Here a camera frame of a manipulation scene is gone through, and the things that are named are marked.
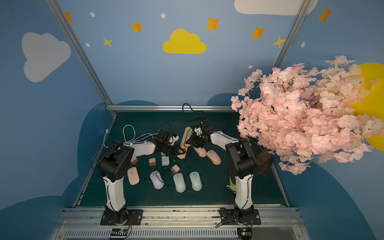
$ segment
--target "artificial cherry blossom tree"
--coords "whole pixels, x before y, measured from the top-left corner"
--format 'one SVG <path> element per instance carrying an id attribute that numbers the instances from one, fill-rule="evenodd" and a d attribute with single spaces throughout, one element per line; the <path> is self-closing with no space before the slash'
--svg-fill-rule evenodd
<path id="1" fill-rule="evenodd" d="M 273 68 L 269 75 L 256 70 L 244 79 L 245 88 L 233 96 L 232 109 L 239 111 L 238 130 L 241 137 L 255 137 L 258 144 L 280 156 L 280 167 L 294 175 L 309 166 L 313 155 L 319 163 L 360 160 L 373 146 L 364 138 L 384 135 L 384 124 L 367 114 L 354 115 L 351 103 L 369 94 L 357 65 L 345 56 L 335 56 L 328 69 L 304 70 L 303 63 L 285 70 Z M 260 82 L 260 98 L 251 99 L 249 91 Z"/>

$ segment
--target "black mounting plate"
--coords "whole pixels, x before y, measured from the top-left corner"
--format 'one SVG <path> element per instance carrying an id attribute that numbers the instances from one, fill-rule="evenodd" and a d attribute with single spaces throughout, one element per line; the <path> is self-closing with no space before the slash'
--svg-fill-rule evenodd
<path id="1" fill-rule="evenodd" d="M 220 208 L 219 214 L 221 216 L 221 225 L 236 225 L 236 222 L 238 222 L 235 219 L 234 209 Z M 262 221 L 257 209 L 254 209 L 253 213 L 248 218 L 243 219 L 241 223 L 251 226 L 251 218 L 253 220 L 253 225 L 261 225 Z"/>
<path id="2" fill-rule="evenodd" d="M 142 215 L 143 215 L 142 209 L 127 209 L 127 221 L 125 221 L 123 224 L 117 224 L 116 219 L 110 217 L 108 214 L 105 214 L 105 212 L 103 212 L 101 216 L 100 225 L 128 226 L 130 224 L 129 217 L 132 218 L 132 225 L 140 225 Z"/>

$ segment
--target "wireless mouse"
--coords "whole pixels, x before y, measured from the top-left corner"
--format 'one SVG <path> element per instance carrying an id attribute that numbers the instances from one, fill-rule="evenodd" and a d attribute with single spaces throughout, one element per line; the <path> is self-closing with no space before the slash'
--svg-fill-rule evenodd
<path id="1" fill-rule="evenodd" d="M 177 173 L 173 175 L 173 181 L 175 182 L 175 187 L 177 192 L 184 192 L 187 186 L 184 182 L 183 174 Z"/>
<path id="2" fill-rule="evenodd" d="M 192 172 L 189 174 L 189 178 L 191 179 L 193 190 L 200 191 L 203 185 L 201 184 L 200 174 L 198 172 Z"/>
<path id="3" fill-rule="evenodd" d="M 153 183 L 153 186 L 155 189 L 162 189 L 164 187 L 164 181 L 161 178 L 159 171 L 153 171 L 149 177 L 151 178 L 151 181 Z"/>
<path id="4" fill-rule="evenodd" d="M 128 169 L 127 175 L 128 175 L 129 183 L 131 185 L 136 185 L 136 184 L 139 183 L 140 178 L 139 178 L 139 174 L 137 172 L 137 168 L 136 167 L 131 167 L 130 169 Z"/>
<path id="5" fill-rule="evenodd" d="M 197 154 L 199 155 L 199 157 L 206 157 L 207 156 L 207 150 L 203 147 L 199 147 L 199 148 L 193 148 Z"/>
<path id="6" fill-rule="evenodd" d="M 217 155 L 217 153 L 213 150 L 209 150 L 207 152 L 207 157 L 211 159 L 212 163 L 215 165 L 220 165 L 221 158 Z"/>

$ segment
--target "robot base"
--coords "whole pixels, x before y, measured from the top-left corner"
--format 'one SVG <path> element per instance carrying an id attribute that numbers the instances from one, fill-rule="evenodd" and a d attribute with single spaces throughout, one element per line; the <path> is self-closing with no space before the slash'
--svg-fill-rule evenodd
<path id="1" fill-rule="evenodd" d="M 132 218 L 132 225 L 140 225 L 142 214 L 143 210 L 141 209 L 127 209 L 124 206 L 120 211 L 115 212 L 105 206 L 100 225 L 129 225 L 129 217 Z"/>
<path id="2" fill-rule="evenodd" d="M 221 216 L 221 225 L 235 225 L 236 222 L 239 222 L 251 226 L 251 218 L 253 225 L 261 225 L 262 223 L 259 211 L 254 209 L 253 205 L 244 210 L 239 210 L 237 207 L 235 209 L 220 208 L 219 214 Z"/>

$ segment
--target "yellow moon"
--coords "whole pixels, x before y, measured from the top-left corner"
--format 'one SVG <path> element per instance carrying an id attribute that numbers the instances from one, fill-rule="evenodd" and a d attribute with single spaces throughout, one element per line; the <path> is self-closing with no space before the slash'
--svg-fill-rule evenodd
<path id="1" fill-rule="evenodd" d="M 378 82 L 371 89 L 370 94 L 365 97 L 365 101 L 361 103 L 351 104 L 351 107 L 356 109 L 355 115 L 368 114 L 372 117 L 381 118 L 384 121 L 384 65 L 380 63 L 365 63 L 359 65 L 361 75 L 365 78 L 366 88 L 370 89 L 369 81 L 378 79 Z M 367 141 L 375 148 L 384 152 L 384 136 L 379 138 L 378 135 L 373 135 L 367 138 Z"/>

